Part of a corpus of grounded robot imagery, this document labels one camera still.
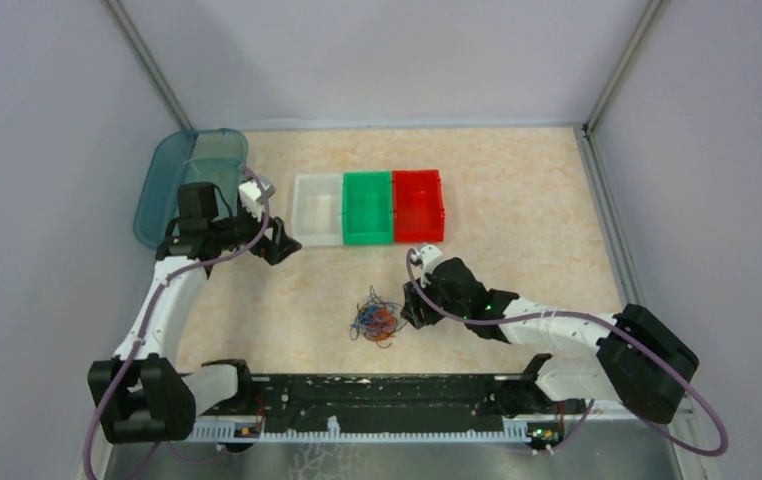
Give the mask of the aluminium frame post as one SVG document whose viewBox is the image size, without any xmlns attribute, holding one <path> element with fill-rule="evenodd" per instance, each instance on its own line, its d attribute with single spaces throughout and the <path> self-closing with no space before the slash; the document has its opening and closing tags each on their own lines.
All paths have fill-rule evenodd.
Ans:
<svg viewBox="0 0 762 480">
<path fill-rule="evenodd" d="M 653 29 L 660 21 L 669 4 L 669 0 L 651 0 L 647 2 L 625 49 L 613 68 L 603 90 L 597 97 L 587 122 L 584 124 L 584 131 L 589 137 L 592 137 L 602 124 L 606 113 L 630 75 Z"/>
<path fill-rule="evenodd" d="M 124 2 L 120 0 L 103 0 L 102 4 L 114 24 L 119 29 L 122 38 L 128 45 L 132 55 L 145 73 L 149 83 L 163 103 L 170 117 L 179 129 L 192 129 L 193 125 L 188 114 L 163 73 L 163 70 L 160 68 L 156 57 L 149 48 L 144 36 L 140 33 Z"/>
</svg>

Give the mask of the right aluminium frame post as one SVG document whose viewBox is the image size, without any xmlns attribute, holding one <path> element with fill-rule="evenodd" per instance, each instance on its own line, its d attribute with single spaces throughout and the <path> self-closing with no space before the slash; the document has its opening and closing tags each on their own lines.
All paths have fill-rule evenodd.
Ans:
<svg viewBox="0 0 762 480">
<path fill-rule="evenodd" d="M 587 122 L 584 124 L 584 131 L 589 137 L 592 137 L 602 124 L 606 113 L 630 75 L 653 29 L 660 21 L 669 4 L 669 0 L 651 0 L 647 2 L 625 49 L 613 68 L 603 90 L 597 97 Z"/>
</svg>

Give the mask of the right aluminium side rail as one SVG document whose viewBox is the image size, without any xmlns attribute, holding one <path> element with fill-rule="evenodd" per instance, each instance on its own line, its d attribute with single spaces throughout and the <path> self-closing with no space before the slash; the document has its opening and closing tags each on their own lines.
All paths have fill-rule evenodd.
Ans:
<svg viewBox="0 0 762 480">
<path fill-rule="evenodd" d="M 575 126 L 573 131 L 620 299 L 624 303 L 645 305 L 603 159 L 586 125 Z"/>
</svg>

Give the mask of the red plastic bin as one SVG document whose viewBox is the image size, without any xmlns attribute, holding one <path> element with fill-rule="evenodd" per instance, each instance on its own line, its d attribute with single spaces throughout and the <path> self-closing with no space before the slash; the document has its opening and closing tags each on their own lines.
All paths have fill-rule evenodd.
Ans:
<svg viewBox="0 0 762 480">
<path fill-rule="evenodd" d="M 393 170 L 392 192 L 395 243 L 444 240 L 446 215 L 437 169 Z"/>
</svg>

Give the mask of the left aluminium frame post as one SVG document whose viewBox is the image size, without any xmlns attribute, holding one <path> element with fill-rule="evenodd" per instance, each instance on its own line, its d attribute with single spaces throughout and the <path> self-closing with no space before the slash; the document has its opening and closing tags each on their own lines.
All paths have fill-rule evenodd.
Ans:
<svg viewBox="0 0 762 480">
<path fill-rule="evenodd" d="M 124 2 L 120 0 L 103 0 L 102 4 L 114 24 L 119 29 L 122 38 L 128 45 L 132 55 L 145 73 L 149 83 L 163 103 L 170 117 L 179 129 L 192 129 L 193 125 L 188 114 L 163 73 L 163 70 L 160 68 L 156 57 L 149 48 L 144 36 L 140 33 Z"/>
</svg>

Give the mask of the teal translucent plastic tray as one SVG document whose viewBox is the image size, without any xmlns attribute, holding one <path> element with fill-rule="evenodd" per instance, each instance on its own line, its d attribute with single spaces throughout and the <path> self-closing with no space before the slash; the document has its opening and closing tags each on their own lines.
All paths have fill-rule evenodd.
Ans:
<svg viewBox="0 0 762 480">
<path fill-rule="evenodd" d="M 181 130 L 156 147 L 133 223 L 137 240 L 151 250 L 161 244 L 170 220 L 178 215 L 177 191 L 187 183 L 218 186 L 230 205 L 245 176 L 248 141 L 234 129 Z"/>
</svg>

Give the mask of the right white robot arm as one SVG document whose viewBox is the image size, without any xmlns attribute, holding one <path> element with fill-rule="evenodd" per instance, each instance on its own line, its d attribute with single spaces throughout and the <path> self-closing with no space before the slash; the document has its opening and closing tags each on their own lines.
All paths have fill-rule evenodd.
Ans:
<svg viewBox="0 0 762 480">
<path fill-rule="evenodd" d="M 616 313 L 550 307 L 488 289 L 458 257 L 429 248 L 407 254 L 403 317 L 416 329 L 452 320 L 477 337 L 534 349 L 520 398 L 533 412 L 556 401 L 604 400 L 640 418 L 670 423 L 699 366 L 697 355 L 649 309 Z"/>
</svg>

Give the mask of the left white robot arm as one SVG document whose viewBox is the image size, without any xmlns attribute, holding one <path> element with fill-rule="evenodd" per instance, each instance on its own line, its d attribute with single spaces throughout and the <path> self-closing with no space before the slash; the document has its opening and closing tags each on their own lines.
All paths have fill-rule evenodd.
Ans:
<svg viewBox="0 0 762 480">
<path fill-rule="evenodd" d="M 254 406 L 257 388 L 245 361 L 210 361 L 192 373 L 179 372 L 175 362 L 193 304 L 217 264 L 249 253 L 276 265 L 301 249 L 270 212 L 274 193 L 269 181 L 249 178 L 230 205 L 211 182 L 179 187 L 147 299 L 111 358 L 88 371 L 91 424 L 110 443 L 184 440 L 218 404 L 234 414 Z"/>
</svg>

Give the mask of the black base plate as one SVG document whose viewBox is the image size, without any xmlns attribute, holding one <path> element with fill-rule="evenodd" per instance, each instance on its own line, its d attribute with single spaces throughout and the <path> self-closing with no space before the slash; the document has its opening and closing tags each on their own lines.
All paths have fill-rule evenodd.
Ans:
<svg viewBox="0 0 762 480">
<path fill-rule="evenodd" d="M 322 432 L 335 419 L 343 433 L 404 434 L 498 432 L 506 419 L 557 412 L 518 375 L 271 374 L 204 416 L 248 417 L 266 433 Z"/>
</svg>

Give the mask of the green plastic bin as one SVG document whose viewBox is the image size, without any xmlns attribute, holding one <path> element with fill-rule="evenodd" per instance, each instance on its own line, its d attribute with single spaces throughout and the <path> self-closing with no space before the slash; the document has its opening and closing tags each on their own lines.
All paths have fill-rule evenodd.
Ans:
<svg viewBox="0 0 762 480">
<path fill-rule="evenodd" d="M 344 174 L 342 234 L 345 245 L 393 243 L 391 171 Z"/>
</svg>

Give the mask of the white plastic bin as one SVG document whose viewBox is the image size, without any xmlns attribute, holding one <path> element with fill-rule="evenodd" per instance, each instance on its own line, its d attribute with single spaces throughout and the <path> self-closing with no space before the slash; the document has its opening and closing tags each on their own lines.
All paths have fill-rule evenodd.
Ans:
<svg viewBox="0 0 762 480">
<path fill-rule="evenodd" d="M 343 174 L 299 174 L 295 177 L 291 230 L 304 247 L 344 244 Z"/>
</svg>

